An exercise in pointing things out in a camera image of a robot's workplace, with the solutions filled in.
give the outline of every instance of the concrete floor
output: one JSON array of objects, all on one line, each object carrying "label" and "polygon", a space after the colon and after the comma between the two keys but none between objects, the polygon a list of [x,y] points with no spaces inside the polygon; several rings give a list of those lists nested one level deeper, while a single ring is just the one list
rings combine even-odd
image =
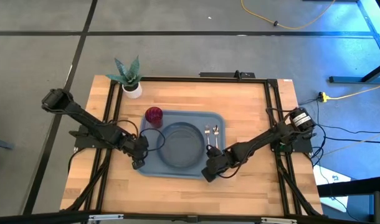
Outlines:
[{"label": "concrete floor", "polygon": [[[327,2],[245,0],[259,12],[283,24],[301,25]],[[377,8],[363,1],[368,12]],[[0,30],[82,30],[91,0],[0,0]],[[371,18],[380,33],[380,16]],[[99,1],[90,30],[281,30],[253,17],[232,0]],[[369,31],[355,3],[336,3],[307,31]],[[50,88],[62,87],[79,37],[0,37],[0,139],[16,145],[0,149],[0,216],[17,215],[51,122],[40,101]],[[87,37],[71,92],[85,105],[94,75],[116,73],[113,58],[128,63],[136,55],[141,72],[159,76],[197,76],[199,72],[251,71],[260,78],[291,78],[298,101],[319,91],[340,96],[369,85],[329,84],[331,75],[363,76],[380,65],[380,49],[370,37],[228,37],[148,36]],[[316,104],[306,105],[316,117]],[[320,105],[320,123],[351,130],[380,131],[380,89]],[[34,209],[55,212],[67,178],[67,162],[78,124],[63,118]],[[367,138],[335,129],[335,138]],[[313,145],[321,142],[321,133]],[[349,142],[327,140],[325,151]],[[323,167],[355,179],[380,176],[380,145],[360,144],[330,154]],[[351,198],[349,212],[364,219],[368,200]],[[348,218],[325,208],[332,217]]]}]

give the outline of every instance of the potted plant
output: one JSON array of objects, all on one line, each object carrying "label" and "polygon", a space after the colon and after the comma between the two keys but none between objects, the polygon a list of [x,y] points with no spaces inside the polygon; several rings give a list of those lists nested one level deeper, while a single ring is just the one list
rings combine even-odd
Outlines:
[{"label": "potted plant", "polygon": [[120,72],[120,75],[106,75],[108,78],[115,80],[122,84],[123,91],[125,95],[131,99],[136,99],[141,96],[141,85],[140,79],[141,75],[139,74],[140,64],[139,64],[139,56],[132,62],[129,70],[125,68],[125,66],[115,58],[115,64]]}]

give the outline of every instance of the plate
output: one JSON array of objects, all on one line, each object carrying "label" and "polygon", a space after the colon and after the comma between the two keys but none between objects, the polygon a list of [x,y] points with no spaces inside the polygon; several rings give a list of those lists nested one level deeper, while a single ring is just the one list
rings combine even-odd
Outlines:
[{"label": "plate", "polygon": [[[158,150],[160,159],[168,166],[187,169],[201,161],[205,151],[204,136],[194,125],[177,122],[165,127],[162,131],[165,145]],[[159,136],[158,145],[164,139]]]}]

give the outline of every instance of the succulent plant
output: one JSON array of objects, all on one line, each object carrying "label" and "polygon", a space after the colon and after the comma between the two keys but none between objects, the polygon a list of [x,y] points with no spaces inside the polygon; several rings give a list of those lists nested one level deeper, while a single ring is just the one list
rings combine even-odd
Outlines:
[{"label": "succulent plant", "polygon": [[139,55],[132,62],[129,70],[127,70],[126,67],[116,58],[115,64],[120,72],[120,75],[106,75],[108,78],[120,82],[123,86],[134,86],[140,82],[141,75],[139,74]]}]

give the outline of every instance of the fork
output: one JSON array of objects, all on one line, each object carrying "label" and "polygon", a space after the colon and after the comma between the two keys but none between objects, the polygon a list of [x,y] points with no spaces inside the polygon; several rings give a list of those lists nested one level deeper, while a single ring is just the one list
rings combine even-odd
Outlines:
[{"label": "fork", "polygon": [[219,147],[217,146],[217,136],[219,135],[219,128],[217,127],[217,125],[215,125],[215,127],[212,128],[212,131],[215,135],[215,147],[218,149]]},{"label": "fork", "polygon": [[207,142],[209,144],[209,133],[210,133],[210,130],[209,130],[209,125],[205,125],[205,135],[207,136]]}]

